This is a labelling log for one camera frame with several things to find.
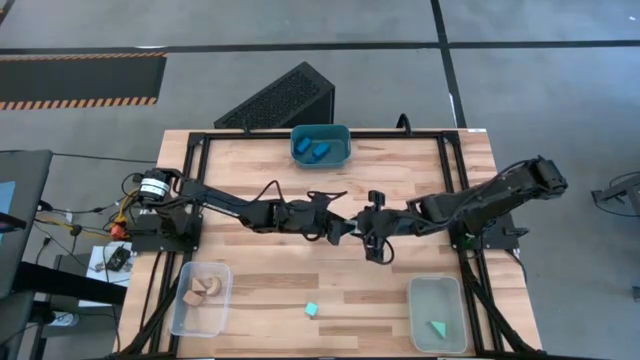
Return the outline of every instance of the blue block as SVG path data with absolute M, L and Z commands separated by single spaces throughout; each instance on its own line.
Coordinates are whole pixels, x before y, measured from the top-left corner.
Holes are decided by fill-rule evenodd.
M 318 305 L 314 303 L 307 303 L 307 307 L 304 309 L 304 312 L 309 316 L 315 316 L 318 313 Z
M 315 160 L 322 159 L 329 152 L 329 143 L 320 143 L 318 146 L 313 148 L 313 158 Z
M 302 140 L 296 143 L 296 154 L 304 154 L 311 147 L 311 139 L 303 138 Z

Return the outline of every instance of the wooden piece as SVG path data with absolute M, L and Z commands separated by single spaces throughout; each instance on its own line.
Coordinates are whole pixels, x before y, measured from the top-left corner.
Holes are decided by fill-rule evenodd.
M 200 280 L 193 278 L 191 279 L 191 291 L 196 293 L 203 293 L 207 291 L 207 288 L 204 285 L 202 285 Z
M 187 290 L 187 292 L 182 297 L 182 300 L 184 300 L 184 302 L 191 306 L 199 306 L 200 304 L 202 304 L 204 297 L 198 295 L 193 290 Z
M 210 285 L 207 288 L 207 296 L 216 296 L 222 289 L 222 282 L 217 277 L 210 279 Z
M 189 132 L 165 132 L 158 167 L 182 169 Z M 460 137 L 471 185 L 495 175 L 487 134 L 461 130 Z M 447 146 L 452 177 L 459 189 L 453 151 Z M 199 149 L 191 177 L 196 176 Z M 288 140 L 216 140 L 210 149 L 205 183 L 245 199 L 255 197 L 273 179 L 279 180 L 287 200 L 305 198 L 307 190 L 348 190 L 345 197 L 330 205 L 345 217 L 369 205 L 367 192 L 372 189 L 385 192 L 387 206 L 395 208 L 405 206 L 404 201 L 412 197 L 444 191 L 434 140 L 354 139 L 351 158 L 341 169 L 300 170 L 289 152 Z M 265 198 L 275 196 L 270 189 Z M 225 331 L 213 339 L 182 337 L 180 357 L 424 356 L 410 339 L 408 281 L 417 274 L 433 273 L 460 280 L 458 259 L 445 231 L 392 239 L 396 260 L 390 266 L 380 266 L 365 261 L 361 242 L 349 236 L 340 246 L 331 246 L 326 240 L 308 242 L 298 235 L 254 234 L 235 219 L 210 211 L 203 215 L 201 243 L 193 261 L 227 264 L 234 286 Z M 522 270 L 504 251 L 485 254 L 498 308 L 525 341 L 540 348 Z M 136 257 L 120 321 L 123 344 L 138 332 L 155 256 Z M 160 267 L 149 309 L 155 308 L 161 271 Z M 218 298 L 207 297 L 198 310 Z M 313 319 L 304 313 L 309 302 L 321 309 Z M 491 349 L 491 333 L 480 303 L 478 308 L 485 348 Z M 168 347 L 166 319 L 171 314 L 169 309 L 161 350 Z M 469 332 L 467 338 L 469 351 L 465 354 L 472 354 Z

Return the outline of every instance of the blue container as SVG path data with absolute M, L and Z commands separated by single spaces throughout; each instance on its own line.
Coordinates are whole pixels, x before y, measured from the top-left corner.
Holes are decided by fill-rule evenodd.
M 296 147 L 311 140 L 304 153 Z M 314 149 L 321 144 L 329 145 L 329 151 L 320 159 L 313 156 Z M 291 157 L 302 168 L 341 167 L 351 155 L 351 133 L 344 125 L 298 125 L 291 131 Z

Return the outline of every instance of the plastic container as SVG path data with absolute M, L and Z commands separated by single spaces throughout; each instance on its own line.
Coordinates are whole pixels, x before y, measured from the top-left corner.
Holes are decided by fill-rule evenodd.
M 296 143 L 311 139 L 311 146 L 303 154 L 295 151 Z M 329 145 L 329 152 L 320 160 L 313 159 L 313 149 L 321 144 Z M 341 167 L 351 155 L 351 133 L 344 125 L 298 125 L 291 131 L 291 157 L 301 168 Z
M 460 354 L 467 349 L 467 333 L 458 280 L 450 276 L 417 276 L 408 288 L 413 345 L 425 353 Z M 436 329 L 445 324 L 445 335 Z
M 205 296 L 199 306 L 191 306 L 182 299 L 191 286 L 191 279 L 217 277 L 222 283 L 215 296 Z M 171 333 L 178 336 L 214 337 L 224 331 L 231 300 L 233 277 L 229 267 L 222 263 L 188 262 L 182 267 Z

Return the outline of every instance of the orange and black striped tape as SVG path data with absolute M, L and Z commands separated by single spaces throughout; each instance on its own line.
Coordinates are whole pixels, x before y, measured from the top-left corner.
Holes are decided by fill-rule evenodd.
M 143 106 L 155 105 L 157 98 L 109 98 L 82 100 L 47 100 L 47 101 L 9 101 L 0 102 L 0 110 L 45 110 L 45 109 L 78 109 L 110 106 Z
M 82 54 L 82 55 L 24 55 L 0 56 L 0 61 L 29 61 L 29 60 L 89 60 L 89 59 L 126 59 L 167 57 L 166 52 L 150 52 L 135 54 Z

